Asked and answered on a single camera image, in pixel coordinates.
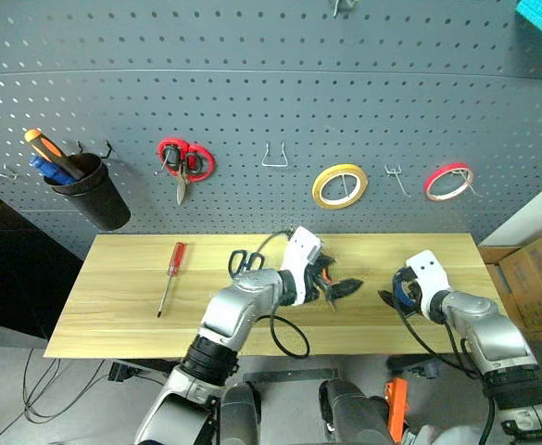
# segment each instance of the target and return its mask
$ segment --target screwdriver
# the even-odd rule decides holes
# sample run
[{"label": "screwdriver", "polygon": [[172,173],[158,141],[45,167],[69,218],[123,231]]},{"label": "screwdriver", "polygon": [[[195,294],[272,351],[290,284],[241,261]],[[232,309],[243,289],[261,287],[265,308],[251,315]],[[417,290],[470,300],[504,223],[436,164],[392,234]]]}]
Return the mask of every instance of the screwdriver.
[{"label": "screwdriver", "polygon": [[48,139],[40,130],[34,128],[25,133],[25,140],[29,142],[33,149],[44,159],[54,162],[58,167],[70,174],[73,178],[79,180],[83,173],[67,155],[57,147],[57,145]]},{"label": "screwdriver", "polygon": [[69,185],[75,184],[76,181],[71,175],[63,171],[58,167],[54,162],[49,162],[44,158],[41,158],[37,155],[33,155],[30,165],[38,169],[44,178],[50,178],[53,181],[59,183],[60,185]]},{"label": "screwdriver", "polygon": [[166,284],[166,289],[163,291],[161,296],[161,302],[159,303],[158,309],[158,318],[161,317],[161,312],[163,311],[163,305],[166,303],[166,297],[168,296],[168,290],[170,290],[171,278],[176,276],[180,271],[180,264],[182,264],[182,258],[184,256],[184,251],[186,250],[186,245],[184,243],[176,243],[174,246],[174,251],[171,253],[170,266],[168,267],[168,283]]}]

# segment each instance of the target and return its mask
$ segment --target cardboard box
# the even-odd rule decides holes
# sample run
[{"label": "cardboard box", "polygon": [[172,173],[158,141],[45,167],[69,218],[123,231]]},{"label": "cardboard box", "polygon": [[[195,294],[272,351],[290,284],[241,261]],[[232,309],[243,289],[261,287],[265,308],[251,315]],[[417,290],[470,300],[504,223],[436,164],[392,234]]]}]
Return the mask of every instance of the cardboard box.
[{"label": "cardboard box", "polygon": [[499,298],[503,303],[503,307],[505,308],[505,312],[508,314],[508,317],[510,317],[510,319],[520,328],[520,330],[525,330],[522,315],[520,314],[516,301],[511,295],[501,268],[497,264],[487,264],[485,267],[491,276],[491,281],[499,294]]},{"label": "cardboard box", "polygon": [[502,259],[499,267],[507,284],[502,299],[508,314],[527,337],[541,338],[542,237]]},{"label": "cardboard box", "polygon": [[484,264],[499,264],[501,260],[522,246],[481,246],[478,253],[481,254]]}]

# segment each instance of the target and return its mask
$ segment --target pegboard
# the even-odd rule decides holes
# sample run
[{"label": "pegboard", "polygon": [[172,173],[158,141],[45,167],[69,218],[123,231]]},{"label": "pegboard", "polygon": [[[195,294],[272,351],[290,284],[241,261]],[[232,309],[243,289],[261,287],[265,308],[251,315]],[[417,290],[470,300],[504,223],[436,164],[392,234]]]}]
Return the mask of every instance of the pegboard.
[{"label": "pegboard", "polygon": [[[484,238],[542,189],[542,33],[513,2],[0,2],[0,198],[83,257],[98,232],[28,166],[25,130],[68,152],[115,152],[132,218],[117,233],[470,232]],[[160,139],[206,146],[217,170],[175,203],[154,176]],[[265,144],[287,169],[260,166]],[[422,194],[468,162],[474,190]],[[359,164],[369,188],[322,210],[323,169]],[[385,164],[400,164],[401,194]]]}]

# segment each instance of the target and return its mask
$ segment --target black cup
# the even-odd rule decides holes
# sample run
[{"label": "black cup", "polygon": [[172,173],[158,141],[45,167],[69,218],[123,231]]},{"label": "black cup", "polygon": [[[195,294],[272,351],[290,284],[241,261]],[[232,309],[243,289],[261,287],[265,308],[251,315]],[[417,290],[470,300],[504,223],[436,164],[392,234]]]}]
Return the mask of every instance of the black cup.
[{"label": "black cup", "polygon": [[71,155],[69,159],[83,170],[83,179],[68,185],[49,178],[44,181],[55,192],[66,196],[99,229],[120,229],[131,219],[131,211],[108,176],[106,164],[92,153]]}]

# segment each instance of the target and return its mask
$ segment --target black cable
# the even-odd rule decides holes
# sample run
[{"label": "black cable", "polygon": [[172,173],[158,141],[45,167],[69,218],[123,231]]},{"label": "black cable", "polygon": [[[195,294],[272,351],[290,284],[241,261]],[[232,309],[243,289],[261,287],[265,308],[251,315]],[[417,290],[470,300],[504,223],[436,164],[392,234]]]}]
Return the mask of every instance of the black cable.
[{"label": "black cable", "polygon": [[[299,329],[299,327],[297,327],[297,325],[295,323],[290,322],[286,318],[283,318],[283,317],[280,317],[279,315],[277,315],[277,310],[279,309],[279,306],[280,306],[280,302],[275,303],[275,305],[272,307],[271,315],[262,315],[261,317],[258,318],[258,320],[263,320],[265,318],[268,318],[270,320],[269,324],[271,326],[272,340],[274,341],[274,344],[277,345],[277,348],[279,348],[285,355],[287,355],[287,356],[289,356],[289,357],[291,357],[293,359],[305,359],[305,358],[307,358],[309,356],[309,341],[308,341],[308,338],[306,337],[306,334],[304,334],[303,331],[301,329]],[[306,352],[304,352],[303,354],[296,354],[296,353],[292,352],[291,350],[288,350],[285,346],[283,346],[283,343],[281,343],[281,341],[277,337],[277,334],[274,331],[274,321],[275,321],[275,319],[279,320],[280,322],[283,322],[283,323],[287,324],[288,326],[293,328],[299,334],[299,336],[304,340],[304,343],[306,345]]]},{"label": "black cable", "polygon": [[23,411],[22,411],[21,413],[19,413],[19,415],[18,415],[15,419],[13,419],[11,422],[9,422],[9,424],[8,424],[5,428],[3,428],[3,429],[1,430],[1,432],[0,432],[0,437],[3,436],[3,434],[5,434],[5,432],[6,432],[9,428],[11,428],[11,426],[12,426],[13,424],[16,423],[16,422],[21,418],[22,415],[23,415]]},{"label": "black cable", "polygon": [[478,378],[478,375],[470,369],[467,369],[466,366],[464,366],[464,362],[462,361],[462,358],[460,356],[460,353],[458,352],[458,346],[456,345],[456,339],[454,338],[454,333],[452,332],[452,329],[449,327],[448,322],[444,322],[444,326],[446,327],[447,336],[449,338],[449,343],[452,345],[452,349],[454,350],[454,355],[456,356],[456,360],[460,364],[462,368],[464,368],[464,374],[471,380],[475,380]]},{"label": "black cable", "polygon": [[[39,414],[33,409],[33,404],[35,402],[37,402],[40,399],[40,397],[42,397],[42,395],[46,392],[46,390],[51,387],[51,385],[55,382],[55,380],[59,376],[58,370],[60,368],[60,359],[54,359],[53,361],[50,362],[50,364],[48,365],[48,367],[46,368],[46,370],[44,371],[42,376],[38,379],[36,384],[33,386],[32,390],[28,393],[28,388],[27,388],[26,381],[27,381],[27,376],[28,376],[28,368],[30,366],[30,360],[32,358],[33,351],[34,351],[34,349],[31,349],[30,353],[28,354],[28,359],[26,360],[26,364],[25,364],[24,371],[23,371],[23,380],[22,380],[22,385],[21,385],[22,386],[22,388],[21,388],[21,397],[22,397],[22,400],[23,400],[24,409],[23,409],[23,411],[21,413],[19,413],[19,415],[15,419],[13,419],[9,424],[7,424],[7,426],[5,428],[3,428],[0,431],[0,437],[3,436],[6,433],[6,431],[9,428],[11,428],[11,426],[13,426],[13,424],[15,424],[21,418],[21,416],[25,416],[26,420],[28,420],[29,422],[32,422],[34,424],[45,424],[47,422],[50,422],[51,420],[54,420],[55,418],[57,418],[58,416],[63,414],[66,410],[68,410],[71,406],[73,406],[73,404],[75,404],[81,397],[83,397],[85,395],[85,393],[90,388],[92,388],[97,382],[99,382],[99,381],[101,381],[101,380],[103,380],[104,378],[107,377],[107,375],[101,375],[96,380],[94,380],[95,376],[97,375],[97,372],[102,367],[102,364],[104,364],[104,361],[102,361],[99,364],[98,368],[96,369],[95,373],[92,375],[92,379],[90,380],[90,382],[88,382],[88,384],[82,389],[82,391],[75,397],[75,399],[73,399],[73,401],[64,410],[61,410],[59,413],[51,414],[51,415],[48,415],[48,416]],[[32,396],[33,396],[34,392],[38,389],[38,387],[40,386],[42,381],[46,378],[46,376],[48,375],[49,371],[52,369],[52,367],[54,366],[55,363],[57,364],[57,367],[55,368],[55,371],[54,371],[53,375],[48,379],[48,381],[46,382],[46,384],[44,385],[42,390],[36,395],[36,397],[34,399],[32,399]],[[36,415],[37,417],[46,418],[48,420],[35,421],[35,420],[31,419],[29,413],[32,413],[32,415]]]},{"label": "black cable", "polygon": [[491,429],[493,428],[493,422],[495,421],[495,401],[492,397],[489,397],[489,414],[486,417],[485,428],[483,428],[483,433],[481,433],[481,438],[478,441],[478,445],[485,445],[486,441],[489,439],[489,434],[491,434]]},{"label": "black cable", "polygon": [[398,273],[396,273],[394,275],[394,277],[392,277],[392,301],[394,303],[394,309],[396,309],[397,313],[398,313],[398,317],[400,317],[400,321],[405,325],[405,327],[407,328],[407,330],[410,332],[410,334],[415,338],[415,340],[417,340],[417,342],[427,351],[429,352],[429,354],[438,359],[439,361],[447,364],[448,366],[451,366],[452,368],[456,368],[456,369],[459,369],[461,370],[462,372],[466,372],[466,368],[464,368],[463,366],[461,366],[460,364],[455,364],[454,362],[451,362],[449,361],[448,359],[442,357],[440,354],[438,354],[437,352],[435,352],[434,350],[432,350],[431,348],[429,348],[429,346],[427,345],[427,343],[425,343],[422,338],[419,336],[419,334],[417,334],[417,332],[412,328],[412,326],[410,325],[409,323],[409,320],[407,320],[407,317],[404,315],[404,313],[402,312],[402,309],[400,309],[400,302],[398,301],[398,298],[397,298],[397,290],[396,290],[396,283],[395,283],[395,277],[397,276]]},{"label": "black cable", "polygon": [[155,378],[151,378],[151,377],[145,377],[144,375],[138,375],[138,374],[135,374],[134,375],[135,377],[137,378],[141,378],[143,380],[149,380],[150,382],[154,382],[154,383],[157,383],[158,385],[161,385],[163,387],[163,383],[161,383],[160,381],[156,380]]},{"label": "black cable", "polygon": [[[94,380],[94,377],[95,375],[92,376],[92,380],[81,390],[81,392],[65,408],[60,410],[58,413],[54,413],[50,415],[42,415],[42,414],[38,414],[33,408],[31,409],[29,408],[24,414],[26,416],[26,419],[29,422],[32,422],[33,424],[36,424],[36,425],[47,424],[48,422],[55,420],[61,414],[64,414],[66,411],[68,411],[69,408],[71,408],[75,403],[77,403],[79,399],[83,397],[87,393],[87,391],[89,391],[96,383],[99,383],[100,381],[104,380],[107,377],[107,374],[99,376],[96,380]],[[34,420],[32,419],[31,416],[29,416],[28,412],[33,413],[33,415],[37,417],[45,418],[46,420],[42,420],[42,421]]]},{"label": "black cable", "polygon": [[[468,362],[471,364],[471,367],[473,370],[477,373],[480,380],[483,382],[483,385],[485,384],[485,377],[481,374],[479,369],[476,367],[476,364],[474,363],[473,357],[468,353],[468,350],[466,349],[466,338],[463,338],[460,340],[460,348],[462,349],[462,352],[464,355],[466,355],[466,358],[468,359]],[[491,434],[491,428],[493,428],[493,422],[495,421],[495,401],[492,397],[488,398],[489,400],[489,413],[486,416],[486,423],[485,427],[483,428],[483,432],[481,433],[481,438],[478,441],[478,445],[485,445],[486,441],[489,439],[489,434]]]},{"label": "black cable", "polygon": [[215,425],[215,445],[221,445],[221,399],[217,399],[215,406],[216,425]]},{"label": "black cable", "polygon": [[[59,417],[61,414],[63,414],[64,412],[66,412],[71,406],[73,406],[73,404],[75,404],[84,394],[85,392],[87,392],[87,390],[89,388],[91,388],[97,381],[101,380],[103,377],[105,377],[105,375],[99,377],[97,380],[94,381],[95,379],[95,376],[97,375],[97,373],[99,372],[100,368],[102,367],[102,365],[104,364],[104,360],[102,360],[99,365],[97,366],[97,368],[95,369],[95,372],[94,374],[92,375],[92,377],[90,378],[90,380],[87,382],[87,384],[85,385],[85,387],[79,392],[79,394],[73,399],[72,402],[70,402],[64,409],[62,409],[61,411],[57,412],[57,413],[54,413],[54,414],[49,414],[49,415],[46,415],[46,414],[40,414],[38,413],[34,408],[33,408],[33,404],[35,402],[38,401],[38,399],[46,392],[46,390],[48,388],[50,388],[50,386],[54,383],[54,381],[56,380],[57,378],[57,371],[58,371],[58,368],[60,366],[60,361],[57,362],[57,369],[55,371],[55,373],[53,374],[53,376],[48,380],[48,382],[46,383],[46,385],[44,385],[42,391],[40,392],[40,394],[38,394],[38,396],[36,396],[36,398],[34,400],[32,400],[32,394],[33,392],[39,387],[40,383],[42,382],[42,380],[46,377],[48,371],[50,370],[50,368],[52,367],[54,361],[52,361],[50,363],[50,365],[48,366],[48,368],[46,369],[46,371],[44,371],[44,374],[40,377],[40,379],[38,380],[38,382],[36,383],[36,385],[33,387],[32,391],[28,394],[28,389],[27,389],[27,376],[28,376],[28,367],[30,365],[30,359],[32,358],[32,353],[33,353],[33,350],[30,351],[30,354],[28,355],[28,360],[26,361],[26,365],[25,365],[25,368],[23,370],[23,382],[22,382],[22,400],[23,400],[23,405],[24,405],[24,415],[26,417],[26,419],[29,421],[29,422],[32,422],[33,424],[45,424],[47,422],[50,422],[54,419],[56,419],[57,417]],[[46,420],[42,420],[42,421],[39,421],[39,420],[35,420],[33,419],[33,417],[40,417],[41,419],[46,419]]]},{"label": "black cable", "polygon": [[260,246],[258,246],[258,248],[256,249],[256,252],[257,253],[260,253],[261,250],[264,249],[264,247],[269,243],[269,241],[271,241],[273,238],[279,236],[279,235],[285,235],[287,237],[291,236],[291,234],[293,233],[292,230],[290,229],[283,229],[283,230],[280,230],[278,232],[275,232],[273,234],[270,234],[267,239],[265,239],[264,241],[262,241],[262,244],[260,244]]}]

